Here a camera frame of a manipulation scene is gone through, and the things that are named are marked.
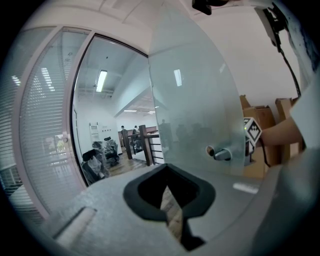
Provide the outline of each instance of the wooden railing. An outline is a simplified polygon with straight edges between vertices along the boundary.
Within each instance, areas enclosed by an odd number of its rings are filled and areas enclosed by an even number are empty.
[[[146,160],[147,166],[151,165],[159,165],[160,163],[157,162],[157,159],[164,159],[162,155],[162,150],[155,150],[155,146],[160,146],[158,149],[161,149],[160,143],[153,143],[154,138],[159,138],[159,134],[151,134],[148,135],[147,129],[145,125],[139,126],[142,148],[144,151],[144,156]],[[156,133],[158,130],[149,131],[149,133]]]

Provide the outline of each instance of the glass partition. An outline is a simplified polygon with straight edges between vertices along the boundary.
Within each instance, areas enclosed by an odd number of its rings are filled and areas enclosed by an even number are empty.
[[[7,54],[0,74],[0,181],[5,194],[18,214],[34,223],[42,217],[31,201],[18,173],[13,150],[11,119],[18,88],[25,68],[41,42],[53,30],[52,27],[30,29],[21,32]]]
[[[68,164],[63,138],[65,86],[87,31],[64,28],[34,65],[21,104],[19,135],[26,173],[50,213],[82,188]]]
[[[164,4],[149,53],[166,163],[185,171],[241,175],[245,134],[239,94],[219,50],[198,25]],[[230,161],[207,153],[228,149]]]

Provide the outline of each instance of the white wall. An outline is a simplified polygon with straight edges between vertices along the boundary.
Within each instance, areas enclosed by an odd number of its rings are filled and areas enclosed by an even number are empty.
[[[78,123],[78,137],[82,154],[92,150],[92,142],[90,136],[89,123],[95,124],[98,122],[99,139],[103,141],[104,138],[111,137],[118,144],[118,154],[120,154],[121,147],[117,130],[117,122],[110,113],[111,106],[107,99],[99,96],[80,97],[77,103],[77,123]]]
[[[115,88],[111,101],[113,115],[122,113],[150,88],[148,59],[137,54],[127,67],[118,86]]]
[[[198,25],[211,38],[229,67],[240,95],[252,106],[269,105],[275,117],[276,98],[296,98],[291,73],[271,43],[252,7],[214,10]],[[285,31],[280,34],[282,49],[300,81],[298,61]]]
[[[135,126],[145,127],[157,127],[157,119],[156,114],[148,114],[146,116],[142,116],[136,113],[122,113],[116,119],[117,130],[121,131],[121,126],[124,126],[127,130],[132,130]]]

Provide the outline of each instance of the wooden floor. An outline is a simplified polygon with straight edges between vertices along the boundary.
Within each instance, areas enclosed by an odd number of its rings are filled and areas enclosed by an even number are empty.
[[[119,164],[109,169],[111,176],[124,174],[147,166],[147,162],[143,160],[129,160],[128,155],[126,153],[126,149],[124,147],[122,147],[121,149],[122,155],[119,156]],[[166,187],[166,189],[164,190],[160,209],[166,213],[168,229],[171,231],[173,236],[180,242],[183,228],[182,209],[180,208],[179,204],[171,194],[171,191],[168,187]]]
[[[147,166],[146,161],[142,161],[139,159],[129,160],[128,155],[126,153],[126,148],[122,147],[121,149],[122,149],[122,154],[119,155],[120,157],[119,163],[109,169],[111,176],[124,174],[124,173],[131,172],[133,170]]]

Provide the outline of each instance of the ceiling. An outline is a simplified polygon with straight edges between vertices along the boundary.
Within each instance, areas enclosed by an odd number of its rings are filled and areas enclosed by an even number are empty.
[[[111,96],[128,65],[137,54],[107,39],[95,37],[80,66],[76,85],[79,94],[91,95],[95,92],[100,71],[104,70],[107,71],[107,77],[102,92],[99,94]]]
[[[137,110],[137,112],[122,112],[121,116],[124,115],[140,115],[147,116],[152,115],[149,111],[155,111],[154,98],[151,89],[147,90],[147,93],[136,100],[132,105],[126,108],[127,110]]]
[[[64,7],[78,7],[113,17],[121,23],[142,25],[153,29],[158,12],[164,2],[170,3],[195,21],[208,16],[192,7],[192,0],[51,0],[49,4]],[[212,10],[233,6],[266,6],[271,0],[231,0],[224,6],[211,7]]]

